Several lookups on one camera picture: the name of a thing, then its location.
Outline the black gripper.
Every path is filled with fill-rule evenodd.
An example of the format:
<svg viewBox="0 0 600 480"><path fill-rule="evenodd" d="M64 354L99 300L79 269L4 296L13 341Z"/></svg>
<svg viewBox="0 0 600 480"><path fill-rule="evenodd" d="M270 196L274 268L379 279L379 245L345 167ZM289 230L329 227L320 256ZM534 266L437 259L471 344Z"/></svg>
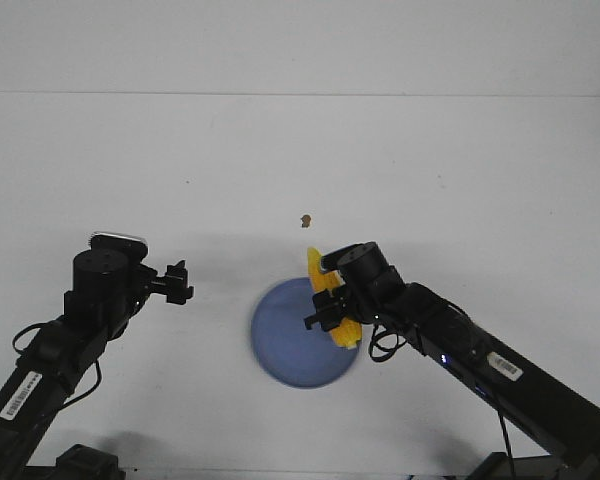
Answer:
<svg viewBox="0 0 600 480"><path fill-rule="evenodd" d="M162 276L151 269L147 279L142 281L141 292L145 297L159 294L165 297L167 303L184 305L194 296L194 287L189 284L185 261L180 260L177 266L168 265Z"/></svg>
<svg viewBox="0 0 600 480"><path fill-rule="evenodd" d="M322 331L331 331L345 319L354 320L352 299L352 291L346 285L315 293L312 296L315 312L304 319L305 328L312 330L318 324Z"/></svg>

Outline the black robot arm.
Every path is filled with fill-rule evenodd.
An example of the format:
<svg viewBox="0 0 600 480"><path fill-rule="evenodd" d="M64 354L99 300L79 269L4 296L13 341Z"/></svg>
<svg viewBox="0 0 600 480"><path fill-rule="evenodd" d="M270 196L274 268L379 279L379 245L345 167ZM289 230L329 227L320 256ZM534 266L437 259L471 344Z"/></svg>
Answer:
<svg viewBox="0 0 600 480"><path fill-rule="evenodd" d="M0 479L123 479L117 456L76 444L50 467L28 461L56 416L80 401L75 390L99 366L106 345L153 294L183 305L193 296L185 263L163 275L143 264L144 244L85 250L73 259L72 288L57 319L33 325L36 334L19 352L0 390Z"/></svg>
<svg viewBox="0 0 600 480"><path fill-rule="evenodd" d="M307 250L315 314L304 321L353 347L373 326L376 361L410 345L545 450L491 453L473 479L600 479L600 408L482 329L451 301L402 280L374 242Z"/></svg>

